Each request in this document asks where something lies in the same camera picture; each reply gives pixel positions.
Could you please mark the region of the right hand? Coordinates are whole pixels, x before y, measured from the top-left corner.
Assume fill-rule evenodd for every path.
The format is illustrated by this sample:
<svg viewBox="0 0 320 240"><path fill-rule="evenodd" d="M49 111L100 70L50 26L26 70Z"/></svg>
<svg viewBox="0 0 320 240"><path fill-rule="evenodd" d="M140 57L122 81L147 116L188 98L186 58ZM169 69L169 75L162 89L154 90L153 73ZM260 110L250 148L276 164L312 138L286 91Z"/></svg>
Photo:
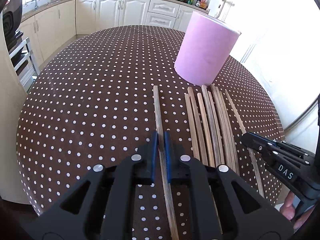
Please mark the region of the right hand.
<svg viewBox="0 0 320 240"><path fill-rule="evenodd" d="M295 194L290 191L284 200L284 204L280 208L280 213L288 220L292 220L295 216L295 208L293 206L294 198ZM300 218L295 222L293 228L295 230L298 230L306 222L306 220L309 218L314 209L315 207L312 207L311 209L303 213L300 216Z"/></svg>

